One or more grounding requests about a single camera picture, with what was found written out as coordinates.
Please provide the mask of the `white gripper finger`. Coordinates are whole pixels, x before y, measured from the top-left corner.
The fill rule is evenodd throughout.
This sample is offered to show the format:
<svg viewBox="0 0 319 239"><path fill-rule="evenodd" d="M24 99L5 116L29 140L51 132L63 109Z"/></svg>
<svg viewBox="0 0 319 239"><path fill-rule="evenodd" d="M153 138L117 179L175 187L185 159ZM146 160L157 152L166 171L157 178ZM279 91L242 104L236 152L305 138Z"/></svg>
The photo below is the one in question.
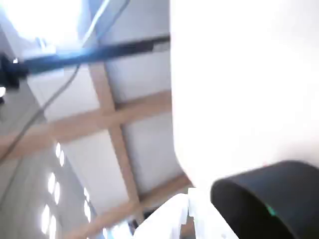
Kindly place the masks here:
<svg viewBox="0 0 319 239"><path fill-rule="evenodd" d="M199 232L199 214L197 211L197 190L195 188L188 189L188 214L193 219L195 238L200 239L201 233Z"/></svg>
<svg viewBox="0 0 319 239"><path fill-rule="evenodd" d="M135 230L136 239L178 239L188 217L188 196L176 194Z"/></svg>

